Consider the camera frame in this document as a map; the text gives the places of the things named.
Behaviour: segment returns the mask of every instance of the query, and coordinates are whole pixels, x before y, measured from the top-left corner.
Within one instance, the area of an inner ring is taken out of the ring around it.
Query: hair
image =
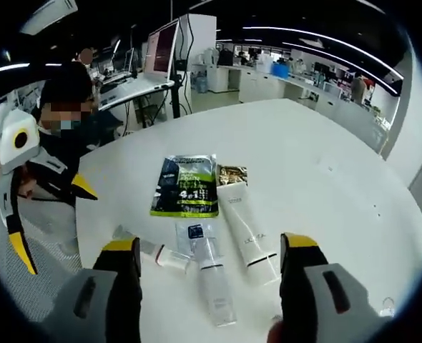
[[[45,104],[59,102],[85,102],[92,95],[92,80],[80,62],[62,64],[51,79],[44,83],[39,108],[31,113],[36,121],[41,118]]]

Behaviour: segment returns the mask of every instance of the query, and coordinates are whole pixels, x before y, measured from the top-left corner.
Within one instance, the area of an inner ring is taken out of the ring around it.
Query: green package
[[[165,158],[152,200],[151,215],[210,218],[218,214],[216,156]]]

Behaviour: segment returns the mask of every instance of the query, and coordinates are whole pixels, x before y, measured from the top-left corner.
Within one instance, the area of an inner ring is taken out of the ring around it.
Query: white bottle
[[[279,257],[269,244],[266,232],[255,223],[246,183],[220,186],[217,197],[247,267],[250,282],[264,285],[279,279]]]
[[[200,292],[207,303],[212,322],[217,327],[236,323],[232,296],[217,251],[216,238],[196,239],[194,254],[200,268]]]

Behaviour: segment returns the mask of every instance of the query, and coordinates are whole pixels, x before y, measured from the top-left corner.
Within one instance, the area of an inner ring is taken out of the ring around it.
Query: white round table
[[[246,166],[254,215],[274,247],[281,232],[314,238],[330,263],[365,286],[377,312],[386,297],[400,308],[422,270],[422,214],[401,180],[351,133],[287,99],[175,119],[86,155],[80,172],[99,200],[77,202],[84,267],[119,224],[177,249],[178,219],[149,215],[163,159],[173,154],[216,154],[220,164]],[[225,255],[237,324],[211,324],[196,266],[183,276],[143,261],[143,342],[264,342],[281,314],[279,283],[251,287],[225,219],[208,220]]]

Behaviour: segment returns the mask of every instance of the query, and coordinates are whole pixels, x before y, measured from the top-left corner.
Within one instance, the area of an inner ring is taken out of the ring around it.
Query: gold packet
[[[217,165],[217,185],[234,184],[235,182],[246,182],[247,168],[245,166],[221,166]]]

